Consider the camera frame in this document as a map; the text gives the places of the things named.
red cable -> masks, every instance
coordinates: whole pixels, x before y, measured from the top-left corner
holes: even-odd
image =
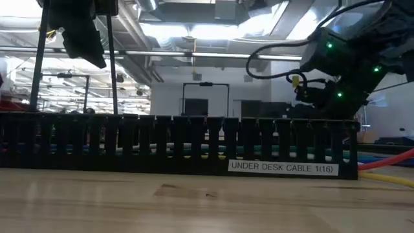
[[[404,161],[406,159],[409,159],[411,157],[414,157],[414,149],[411,149],[399,155],[390,157],[388,159],[382,159],[381,161],[370,162],[369,164],[359,165],[358,170],[364,171],[364,170],[369,170],[373,168],[379,168],[382,166],[392,165],[392,164],[396,164],[398,162]]]

desk surface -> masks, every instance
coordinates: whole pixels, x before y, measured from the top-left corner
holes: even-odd
[[[409,168],[376,172],[411,177]],[[0,232],[414,232],[414,190],[332,181],[0,169]]]

industrial ceiling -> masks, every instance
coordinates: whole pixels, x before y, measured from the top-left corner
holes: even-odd
[[[359,1],[343,1],[343,4],[356,2]],[[196,50],[249,54],[269,43],[305,39],[336,5],[337,1],[333,0],[119,0],[119,15],[113,18],[114,45],[116,50]],[[343,35],[351,35],[347,27],[363,23],[379,6],[358,8],[330,21],[327,26]],[[41,9],[36,0],[13,0],[2,4],[0,46],[35,47],[38,43],[37,27],[40,17]],[[105,22],[104,17],[97,17],[95,25],[101,33],[104,48],[108,49]],[[63,48],[59,33],[48,39],[46,46]],[[304,47],[278,48],[268,53],[301,56],[303,50]],[[11,60],[16,75],[12,94],[24,96],[25,92],[30,92],[35,54],[0,54],[13,58]],[[111,112],[111,78],[108,67],[100,70],[87,61],[70,60],[61,54],[45,56],[44,73],[90,74],[91,87],[96,89],[91,89],[91,96],[95,99],[91,99],[88,106],[101,112]],[[268,64],[268,61],[255,61],[253,66],[262,72]],[[195,69],[202,67],[199,69],[203,72],[209,72],[207,67],[214,68],[215,72],[217,69],[223,72],[230,69],[240,79],[229,82],[244,82],[244,60],[119,56],[116,59],[116,71],[124,77],[124,82],[118,84],[118,102],[123,105],[120,109],[125,113],[148,113],[151,84],[192,81],[191,66]],[[65,82],[57,78],[44,79],[41,82],[40,99],[45,100],[47,106],[39,101],[39,107],[45,111],[58,111],[61,107],[68,110],[82,108],[80,99],[84,85],[85,80],[82,78]]]

white label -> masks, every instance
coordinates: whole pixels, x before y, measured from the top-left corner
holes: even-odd
[[[339,165],[302,162],[264,162],[230,159],[229,172],[338,176]]]

yellow clip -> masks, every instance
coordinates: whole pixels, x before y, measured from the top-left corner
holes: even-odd
[[[296,88],[299,85],[299,75],[292,76],[292,86]]]

